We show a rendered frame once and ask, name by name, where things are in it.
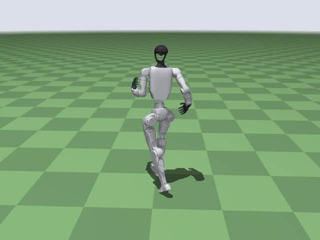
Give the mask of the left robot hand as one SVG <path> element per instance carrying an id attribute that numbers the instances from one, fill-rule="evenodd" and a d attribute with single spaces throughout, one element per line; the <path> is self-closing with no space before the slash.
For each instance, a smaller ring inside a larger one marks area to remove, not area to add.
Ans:
<path id="1" fill-rule="evenodd" d="M 136 85 L 138 85 L 137 83 L 138 83 L 138 77 L 135 77 L 134 79 L 133 79 L 133 82 L 132 82 L 132 87 L 131 88 L 133 88 L 134 90 L 135 89 L 137 89 L 137 86 Z"/>

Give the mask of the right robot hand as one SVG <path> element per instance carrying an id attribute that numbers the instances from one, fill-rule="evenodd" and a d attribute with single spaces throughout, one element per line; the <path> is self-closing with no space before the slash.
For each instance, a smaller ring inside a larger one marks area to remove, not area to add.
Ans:
<path id="1" fill-rule="evenodd" d="M 182 105 L 182 104 L 183 104 L 183 106 L 178 108 L 178 109 L 183 108 L 183 109 L 179 110 L 179 111 L 181 111 L 181 112 L 179 112 L 179 113 L 181 113 L 181 115 L 185 114 L 188 111 L 189 107 L 191 106 L 191 105 L 186 106 L 186 104 L 184 102 L 180 103 L 180 105 Z"/>

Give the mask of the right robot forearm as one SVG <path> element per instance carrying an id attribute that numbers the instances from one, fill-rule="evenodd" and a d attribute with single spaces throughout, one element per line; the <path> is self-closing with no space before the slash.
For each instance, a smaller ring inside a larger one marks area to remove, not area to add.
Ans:
<path id="1" fill-rule="evenodd" d="M 188 88 L 189 88 L 189 87 L 188 87 Z M 189 93 L 184 94 L 183 97 L 184 97 L 184 100 L 185 100 L 185 105 L 186 105 L 186 107 L 187 107 L 188 105 L 192 105 L 192 99 L 191 99 L 190 89 L 189 89 Z"/>

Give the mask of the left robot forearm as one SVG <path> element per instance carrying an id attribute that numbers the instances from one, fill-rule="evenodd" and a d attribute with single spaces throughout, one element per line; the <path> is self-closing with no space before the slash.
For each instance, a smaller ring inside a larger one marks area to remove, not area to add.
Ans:
<path id="1" fill-rule="evenodd" d="M 131 92 L 134 94 L 134 96 L 137 96 L 138 98 L 140 98 L 141 96 L 141 90 L 139 89 L 138 90 L 138 88 L 136 88 L 136 89 L 133 89 L 133 88 L 131 88 Z"/>

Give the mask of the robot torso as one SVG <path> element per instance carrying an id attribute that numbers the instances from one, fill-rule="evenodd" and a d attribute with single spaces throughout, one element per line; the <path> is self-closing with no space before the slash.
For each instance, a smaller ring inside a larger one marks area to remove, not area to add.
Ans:
<path id="1" fill-rule="evenodd" d="M 156 64 L 157 65 L 157 64 Z M 151 109 L 151 113 L 156 115 L 156 122 L 167 120 L 169 117 L 168 108 L 165 107 L 162 100 L 167 100 L 172 89 L 173 70 L 168 65 L 165 67 L 150 66 L 150 73 L 148 75 L 148 89 L 151 98 L 154 100 L 155 108 Z M 166 66 L 166 65 L 165 65 Z"/>

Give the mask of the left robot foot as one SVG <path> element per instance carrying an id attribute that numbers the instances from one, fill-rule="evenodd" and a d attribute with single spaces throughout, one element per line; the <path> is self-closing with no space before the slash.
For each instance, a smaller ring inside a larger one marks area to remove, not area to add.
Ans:
<path id="1" fill-rule="evenodd" d="M 158 190 L 158 193 L 161 193 L 161 192 L 164 192 L 164 191 L 168 191 L 172 189 L 171 186 L 167 183 L 167 184 L 164 184 L 164 186 L 161 186 L 160 189 Z"/>

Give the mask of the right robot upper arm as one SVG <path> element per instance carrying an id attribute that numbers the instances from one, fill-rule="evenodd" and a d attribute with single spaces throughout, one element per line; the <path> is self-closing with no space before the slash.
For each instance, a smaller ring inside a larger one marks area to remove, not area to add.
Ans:
<path id="1" fill-rule="evenodd" d="M 182 73 L 180 71 L 180 69 L 178 68 L 172 68 L 173 71 L 173 78 L 176 79 L 176 81 L 178 82 L 178 84 L 181 86 L 181 93 L 183 95 L 188 94 L 190 92 L 188 86 L 186 85 L 186 81 L 184 79 L 184 77 L 182 76 Z"/>

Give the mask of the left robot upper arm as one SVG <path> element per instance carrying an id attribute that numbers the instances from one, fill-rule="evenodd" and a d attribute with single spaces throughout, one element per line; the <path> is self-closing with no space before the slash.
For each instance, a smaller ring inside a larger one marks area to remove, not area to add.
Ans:
<path id="1" fill-rule="evenodd" d="M 140 96 L 139 97 L 146 97 L 147 96 L 147 76 L 150 74 L 151 68 L 143 68 L 140 71 L 140 81 L 139 81 L 139 86 L 140 86 Z"/>

